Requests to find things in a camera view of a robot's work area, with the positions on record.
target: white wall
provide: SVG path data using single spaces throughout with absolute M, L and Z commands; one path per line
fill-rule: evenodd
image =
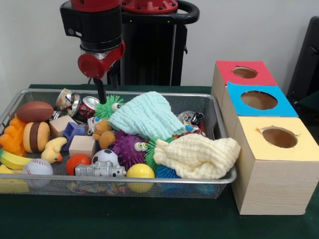
M 263 60 L 287 90 L 318 0 L 190 0 L 201 10 L 188 26 L 183 85 L 210 86 L 216 60 Z M 83 84 L 79 40 L 66 37 L 64 0 L 0 0 L 0 111 L 29 84 Z

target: yellow ball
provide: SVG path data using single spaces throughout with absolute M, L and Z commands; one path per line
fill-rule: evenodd
M 147 164 L 138 163 L 129 168 L 128 178 L 155 178 L 154 171 Z M 136 193 L 148 192 L 154 183 L 128 183 L 128 187 Z

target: towel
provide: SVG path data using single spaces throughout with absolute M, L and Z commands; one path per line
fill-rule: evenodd
M 171 112 L 168 101 L 157 92 L 136 96 L 109 118 L 115 130 L 139 134 L 145 139 L 168 139 L 181 135 L 184 125 Z
M 232 138 L 211 140 L 188 134 L 171 143 L 158 139 L 154 160 L 188 179 L 219 179 L 233 167 L 240 145 Z

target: orange ball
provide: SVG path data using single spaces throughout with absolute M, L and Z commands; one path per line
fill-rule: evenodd
M 84 155 L 84 154 L 77 154 L 77 155 L 75 155 L 73 157 L 70 157 L 70 159 L 66 162 L 66 172 L 69 175 L 75 175 L 74 169 L 79 164 L 90 165 L 91 164 L 91 159 L 88 156 Z

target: baseball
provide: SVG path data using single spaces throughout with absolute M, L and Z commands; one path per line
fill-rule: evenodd
M 33 159 L 23 167 L 23 174 L 53 175 L 53 169 L 44 159 Z M 49 184 L 50 180 L 30 179 L 26 180 L 30 188 L 41 188 Z

